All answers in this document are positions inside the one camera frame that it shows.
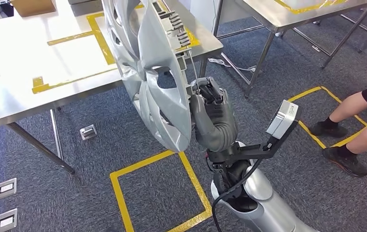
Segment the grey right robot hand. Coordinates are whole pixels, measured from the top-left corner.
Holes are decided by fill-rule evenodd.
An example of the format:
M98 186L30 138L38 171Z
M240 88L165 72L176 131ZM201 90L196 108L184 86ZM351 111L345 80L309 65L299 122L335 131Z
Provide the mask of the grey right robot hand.
M212 77L194 80L191 87L196 92L189 103L196 140L211 150L232 145L238 126L227 91Z

